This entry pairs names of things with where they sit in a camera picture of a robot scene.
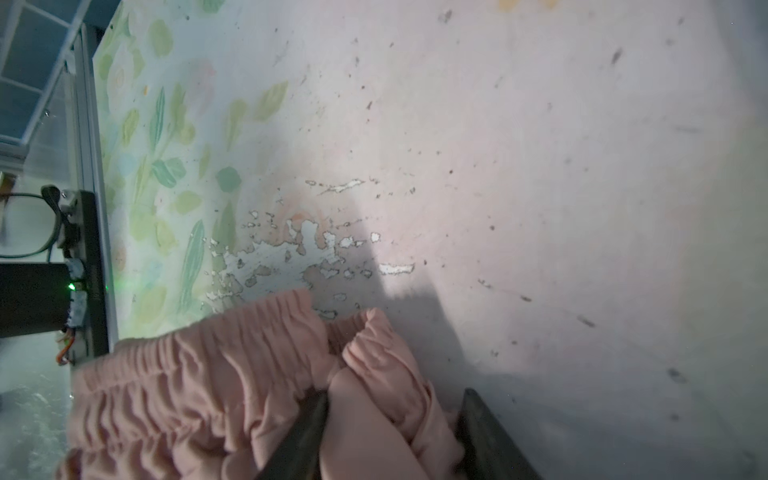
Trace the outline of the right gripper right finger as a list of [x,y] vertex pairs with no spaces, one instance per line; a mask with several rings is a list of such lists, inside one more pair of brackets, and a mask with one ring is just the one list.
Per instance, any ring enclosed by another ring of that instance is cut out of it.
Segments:
[[464,391],[457,437],[465,449],[460,469],[467,479],[541,479],[475,389]]

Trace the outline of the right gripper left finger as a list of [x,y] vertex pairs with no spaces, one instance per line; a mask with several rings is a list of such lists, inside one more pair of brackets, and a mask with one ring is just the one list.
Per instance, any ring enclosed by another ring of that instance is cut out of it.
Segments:
[[328,412],[327,391],[315,391],[304,399],[295,422],[257,479],[320,479],[320,448]]

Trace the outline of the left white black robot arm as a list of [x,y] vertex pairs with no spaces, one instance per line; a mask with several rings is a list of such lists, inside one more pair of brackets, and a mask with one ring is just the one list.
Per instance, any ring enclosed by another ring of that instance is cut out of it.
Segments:
[[1,337],[64,328],[69,316],[70,282],[64,263],[2,263]]

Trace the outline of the pink shorts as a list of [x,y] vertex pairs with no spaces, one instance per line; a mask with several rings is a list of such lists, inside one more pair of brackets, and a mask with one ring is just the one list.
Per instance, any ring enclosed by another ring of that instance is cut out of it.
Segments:
[[386,315],[326,322],[304,289],[121,341],[72,392],[59,479],[252,479],[314,392],[324,479],[456,479],[464,456]]

